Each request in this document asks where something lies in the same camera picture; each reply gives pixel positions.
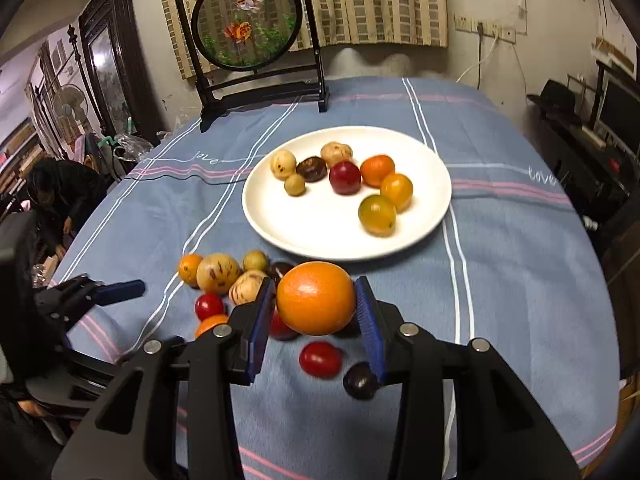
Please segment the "small orange tomato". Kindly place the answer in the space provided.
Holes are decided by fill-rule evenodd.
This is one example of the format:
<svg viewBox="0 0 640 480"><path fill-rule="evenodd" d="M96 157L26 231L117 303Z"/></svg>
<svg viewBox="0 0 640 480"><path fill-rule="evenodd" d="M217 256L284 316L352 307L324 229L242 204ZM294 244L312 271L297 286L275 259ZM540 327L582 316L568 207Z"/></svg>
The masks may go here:
<svg viewBox="0 0 640 480"><path fill-rule="evenodd" d="M403 212L412 201L412 181L404 174L388 174L380 185L380 194L394 205L397 212Z"/></svg>
<svg viewBox="0 0 640 480"><path fill-rule="evenodd" d="M228 319L229 319L228 315L225 315L225 314L216 314L216 315L210 316L209 318L206 318L204 321L200 323L200 325L196 329L194 333L194 338L198 339L199 336L203 335L208 330L211 330L217 325L227 324Z"/></svg>

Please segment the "dark purple plum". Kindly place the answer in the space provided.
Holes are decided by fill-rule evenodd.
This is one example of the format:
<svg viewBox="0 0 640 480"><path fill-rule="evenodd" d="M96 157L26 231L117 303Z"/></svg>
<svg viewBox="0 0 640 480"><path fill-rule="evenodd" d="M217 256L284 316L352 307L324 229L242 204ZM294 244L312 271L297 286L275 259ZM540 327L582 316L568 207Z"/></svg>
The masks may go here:
<svg viewBox="0 0 640 480"><path fill-rule="evenodd" d="M368 362L354 364L343 377L346 393L358 401L370 401L375 397L380 385L372 373Z"/></svg>

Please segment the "red cherry tomato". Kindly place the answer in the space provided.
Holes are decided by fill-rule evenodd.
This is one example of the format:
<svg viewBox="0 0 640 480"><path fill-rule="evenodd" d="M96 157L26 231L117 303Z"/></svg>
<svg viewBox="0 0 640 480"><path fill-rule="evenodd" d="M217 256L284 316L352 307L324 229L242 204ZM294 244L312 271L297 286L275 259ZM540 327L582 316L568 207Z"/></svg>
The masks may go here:
<svg viewBox="0 0 640 480"><path fill-rule="evenodd" d="M206 318L225 314L226 307L218 295L214 292L206 292L195 301L194 311L200 321L205 321Z"/></svg>

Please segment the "large red tomato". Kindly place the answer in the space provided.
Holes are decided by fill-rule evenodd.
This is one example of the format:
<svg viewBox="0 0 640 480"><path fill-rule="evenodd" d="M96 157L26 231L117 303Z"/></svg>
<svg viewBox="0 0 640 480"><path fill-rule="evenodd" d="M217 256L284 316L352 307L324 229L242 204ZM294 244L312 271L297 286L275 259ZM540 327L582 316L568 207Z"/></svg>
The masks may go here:
<svg viewBox="0 0 640 480"><path fill-rule="evenodd" d="M299 333L297 333L296 330L292 330L291 327L288 327L282 320L279 311L274 310L270 322L269 336L273 339L285 341L297 338Z"/></svg>

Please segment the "pale striped melon fruit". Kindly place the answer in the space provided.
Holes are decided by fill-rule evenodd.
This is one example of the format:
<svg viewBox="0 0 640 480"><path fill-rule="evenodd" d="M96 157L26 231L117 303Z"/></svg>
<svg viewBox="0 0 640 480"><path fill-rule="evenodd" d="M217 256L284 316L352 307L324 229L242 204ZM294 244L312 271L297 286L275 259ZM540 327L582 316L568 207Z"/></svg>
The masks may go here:
<svg viewBox="0 0 640 480"><path fill-rule="evenodd" d="M259 270L244 272L229 289L228 296L232 304L239 306L254 301L265 278L268 275Z"/></svg>

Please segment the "large yellow speckled fruit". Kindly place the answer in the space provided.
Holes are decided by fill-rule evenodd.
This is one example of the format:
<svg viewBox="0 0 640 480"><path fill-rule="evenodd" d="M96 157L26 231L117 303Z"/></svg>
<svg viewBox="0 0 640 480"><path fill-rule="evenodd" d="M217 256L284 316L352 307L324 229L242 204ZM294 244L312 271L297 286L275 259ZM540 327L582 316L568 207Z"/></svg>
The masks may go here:
<svg viewBox="0 0 640 480"><path fill-rule="evenodd" d="M205 257L196 271L196 284L203 292L225 295L241 275L235 258L227 254L211 254Z"/></svg>

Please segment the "small orange fruit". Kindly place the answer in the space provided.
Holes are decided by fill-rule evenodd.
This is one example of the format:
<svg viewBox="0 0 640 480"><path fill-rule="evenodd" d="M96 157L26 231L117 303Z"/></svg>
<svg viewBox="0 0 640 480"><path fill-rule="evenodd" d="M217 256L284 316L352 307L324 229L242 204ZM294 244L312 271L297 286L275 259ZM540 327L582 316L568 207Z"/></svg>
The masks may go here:
<svg viewBox="0 0 640 480"><path fill-rule="evenodd" d="M202 260L198 254L186 254L180 259L177 272L184 284L198 288L198 266Z"/></svg>

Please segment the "large orange fruit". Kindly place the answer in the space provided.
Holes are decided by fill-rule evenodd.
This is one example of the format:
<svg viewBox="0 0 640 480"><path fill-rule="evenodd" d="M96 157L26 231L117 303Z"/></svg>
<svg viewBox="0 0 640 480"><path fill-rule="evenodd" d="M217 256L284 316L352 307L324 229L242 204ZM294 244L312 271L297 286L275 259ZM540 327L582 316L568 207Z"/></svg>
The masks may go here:
<svg viewBox="0 0 640 480"><path fill-rule="evenodd" d="M283 322L297 333L334 334L355 314L352 278L333 263L309 261L294 266L277 287L277 308Z"/></svg>

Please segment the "dark purple fruit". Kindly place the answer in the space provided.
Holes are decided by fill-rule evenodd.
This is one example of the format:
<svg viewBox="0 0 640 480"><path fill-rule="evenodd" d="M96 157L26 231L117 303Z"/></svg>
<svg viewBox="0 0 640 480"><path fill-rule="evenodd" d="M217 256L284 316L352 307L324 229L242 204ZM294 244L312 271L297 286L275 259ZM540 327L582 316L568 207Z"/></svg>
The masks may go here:
<svg viewBox="0 0 640 480"><path fill-rule="evenodd" d="M275 261L270 264L267 274L274 281L274 284L279 284L285 274L290 272L294 268L294 264L286 261Z"/></svg>

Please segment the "yellow-green tomato on plate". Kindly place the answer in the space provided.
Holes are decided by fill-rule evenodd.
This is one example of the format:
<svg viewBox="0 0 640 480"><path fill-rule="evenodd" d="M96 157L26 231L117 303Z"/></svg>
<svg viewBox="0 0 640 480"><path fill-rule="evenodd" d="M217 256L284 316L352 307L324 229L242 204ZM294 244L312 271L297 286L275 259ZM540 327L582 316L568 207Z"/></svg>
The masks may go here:
<svg viewBox="0 0 640 480"><path fill-rule="evenodd" d="M390 236L395 231L397 212L395 206L385 197L369 195L358 207L360 223L369 234Z"/></svg>

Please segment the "small orange tomato on plate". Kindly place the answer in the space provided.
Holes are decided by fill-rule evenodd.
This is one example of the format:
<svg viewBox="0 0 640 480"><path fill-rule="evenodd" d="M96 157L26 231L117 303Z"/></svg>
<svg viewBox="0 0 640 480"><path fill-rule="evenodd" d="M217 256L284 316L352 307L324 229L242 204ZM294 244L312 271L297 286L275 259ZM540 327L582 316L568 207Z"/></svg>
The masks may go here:
<svg viewBox="0 0 640 480"><path fill-rule="evenodd" d="M397 212L403 212L412 201L412 181L404 174L388 174L380 185L380 194L394 205Z"/></svg>

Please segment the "small yellow-green fruit on plate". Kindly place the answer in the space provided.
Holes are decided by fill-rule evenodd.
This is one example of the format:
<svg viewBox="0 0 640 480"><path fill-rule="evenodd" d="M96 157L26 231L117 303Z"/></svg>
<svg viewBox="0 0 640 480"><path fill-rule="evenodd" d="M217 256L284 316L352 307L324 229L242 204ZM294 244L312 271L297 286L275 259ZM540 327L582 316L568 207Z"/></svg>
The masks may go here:
<svg viewBox="0 0 640 480"><path fill-rule="evenodd" d="M284 189L289 196L301 196L306 192L306 180L300 174L291 174L284 181Z"/></svg>

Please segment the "orange tangerine on plate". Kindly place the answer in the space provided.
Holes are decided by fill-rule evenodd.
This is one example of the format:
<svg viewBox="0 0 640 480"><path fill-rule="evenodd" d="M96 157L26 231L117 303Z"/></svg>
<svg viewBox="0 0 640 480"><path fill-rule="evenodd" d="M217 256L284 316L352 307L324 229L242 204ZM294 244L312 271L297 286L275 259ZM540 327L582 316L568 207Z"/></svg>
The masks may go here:
<svg viewBox="0 0 640 480"><path fill-rule="evenodd" d="M395 162L388 155L375 155L360 165L363 183L370 188L379 188L383 180L395 172Z"/></svg>

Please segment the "dark red fruit on plate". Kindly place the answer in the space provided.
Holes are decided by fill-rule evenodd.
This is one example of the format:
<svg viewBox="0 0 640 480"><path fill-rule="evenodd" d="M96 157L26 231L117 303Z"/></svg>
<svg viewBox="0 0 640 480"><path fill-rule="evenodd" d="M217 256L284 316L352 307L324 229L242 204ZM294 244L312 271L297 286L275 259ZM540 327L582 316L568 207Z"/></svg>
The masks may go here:
<svg viewBox="0 0 640 480"><path fill-rule="evenodd" d="M333 191L340 195L352 195L360 190L361 174L353 162L338 162L329 173Z"/></svg>

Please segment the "standing fan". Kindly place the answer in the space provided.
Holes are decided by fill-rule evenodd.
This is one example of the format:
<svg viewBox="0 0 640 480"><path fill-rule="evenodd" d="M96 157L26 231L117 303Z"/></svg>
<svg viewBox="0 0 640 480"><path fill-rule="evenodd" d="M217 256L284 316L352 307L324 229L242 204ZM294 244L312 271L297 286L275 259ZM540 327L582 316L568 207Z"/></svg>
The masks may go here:
<svg viewBox="0 0 640 480"><path fill-rule="evenodd" d="M68 119L72 125L79 126L83 132L91 130L85 93L74 84L66 84L55 92L53 106L58 118Z"/></svg>

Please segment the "pale speckled fruit on plate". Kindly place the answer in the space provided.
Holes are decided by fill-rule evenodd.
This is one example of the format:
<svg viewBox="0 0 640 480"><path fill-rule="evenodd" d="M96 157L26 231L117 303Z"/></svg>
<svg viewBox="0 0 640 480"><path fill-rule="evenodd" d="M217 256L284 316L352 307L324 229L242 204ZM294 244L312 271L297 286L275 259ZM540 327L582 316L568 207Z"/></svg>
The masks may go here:
<svg viewBox="0 0 640 480"><path fill-rule="evenodd" d="M269 166L273 177L285 181L296 173L297 162L289 150L279 150L270 157Z"/></svg>

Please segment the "dark brown fruit on plate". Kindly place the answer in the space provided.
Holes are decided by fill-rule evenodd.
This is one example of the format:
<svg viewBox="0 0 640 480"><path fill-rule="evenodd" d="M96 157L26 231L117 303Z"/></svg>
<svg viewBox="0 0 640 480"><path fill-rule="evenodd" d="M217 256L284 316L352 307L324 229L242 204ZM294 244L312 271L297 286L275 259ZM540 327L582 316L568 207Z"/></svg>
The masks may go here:
<svg viewBox="0 0 640 480"><path fill-rule="evenodd" d="M326 177L328 166L323 158L310 156L297 164L296 174L299 174L306 182L314 183Z"/></svg>

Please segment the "beige round fruit on plate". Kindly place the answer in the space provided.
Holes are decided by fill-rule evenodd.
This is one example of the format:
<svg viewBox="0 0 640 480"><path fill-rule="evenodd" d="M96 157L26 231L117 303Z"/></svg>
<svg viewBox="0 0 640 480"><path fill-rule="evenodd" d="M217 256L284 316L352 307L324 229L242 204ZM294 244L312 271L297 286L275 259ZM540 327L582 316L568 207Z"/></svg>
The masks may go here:
<svg viewBox="0 0 640 480"><path fill-rule="evenodd" d="M344 143L329 142L322 146L320 156L332 168L338 162L351 162L352 148Z"/></svg>

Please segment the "dark wooden framed mirror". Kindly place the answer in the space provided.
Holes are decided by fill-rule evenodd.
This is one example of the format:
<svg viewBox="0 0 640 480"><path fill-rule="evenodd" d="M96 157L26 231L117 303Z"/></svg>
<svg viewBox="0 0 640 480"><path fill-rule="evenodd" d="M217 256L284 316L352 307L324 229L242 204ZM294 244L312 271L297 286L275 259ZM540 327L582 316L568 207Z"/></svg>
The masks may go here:
<svg viewBox="0 0 640 480"><path fill-rule="evenodd" d="M152 145L165 129L146 68L132 0L90 0L78 18L99 118L109 136L132 131Z"/></svg>

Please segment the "black media shelf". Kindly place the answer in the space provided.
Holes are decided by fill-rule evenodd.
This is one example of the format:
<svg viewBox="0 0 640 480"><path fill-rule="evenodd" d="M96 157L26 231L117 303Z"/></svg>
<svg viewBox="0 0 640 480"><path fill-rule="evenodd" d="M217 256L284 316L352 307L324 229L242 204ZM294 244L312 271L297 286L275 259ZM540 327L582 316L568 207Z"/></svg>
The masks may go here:
<svg viewBox="0 0 640 480"><path fill-rule="evenodd" d="M639 165L615 146L593 141L566 84L549 79L527 99L555 150L549 166L576 212L596 224L591 231L597 237L626 233L639 221Z"/></svg>

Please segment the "round goldfish screen ornament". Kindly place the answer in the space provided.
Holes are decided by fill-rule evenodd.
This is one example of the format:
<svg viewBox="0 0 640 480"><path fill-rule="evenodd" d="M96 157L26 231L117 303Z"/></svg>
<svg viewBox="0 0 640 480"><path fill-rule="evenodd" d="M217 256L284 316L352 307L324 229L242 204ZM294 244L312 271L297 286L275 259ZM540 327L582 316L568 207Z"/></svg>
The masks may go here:
<svg viewBox="0 0 640 480"><path fill-rule="evenodd" d="M200 129L237 108L329 108L312 0L175 0L202 108Z"/></svg>

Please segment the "computer monitor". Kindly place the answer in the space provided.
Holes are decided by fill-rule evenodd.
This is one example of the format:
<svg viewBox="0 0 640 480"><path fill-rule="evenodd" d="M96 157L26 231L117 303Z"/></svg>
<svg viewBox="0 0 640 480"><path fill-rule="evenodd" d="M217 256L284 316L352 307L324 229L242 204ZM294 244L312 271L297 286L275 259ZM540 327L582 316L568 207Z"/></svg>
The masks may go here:
<svg viewBox="0 0 640 480"><path fill-rule="evenodd" d="M629 156L639 156L639 84L617 65L598 61L593 130Z"/></svg>

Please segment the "wall power strip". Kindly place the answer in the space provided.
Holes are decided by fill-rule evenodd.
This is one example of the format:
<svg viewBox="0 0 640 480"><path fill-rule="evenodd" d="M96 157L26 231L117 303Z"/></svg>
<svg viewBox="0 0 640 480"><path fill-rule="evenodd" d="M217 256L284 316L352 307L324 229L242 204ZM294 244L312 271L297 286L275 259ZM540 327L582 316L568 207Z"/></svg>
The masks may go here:
<svg viewBox="0 0 640 480"><path fill-rule="evenodd" d="M470 34L497 38L507 44L516 44L516 30L514 27L501 25L491 20L468 18L461 14L454 14L454 28L458 32L469 32Z"/></svg>

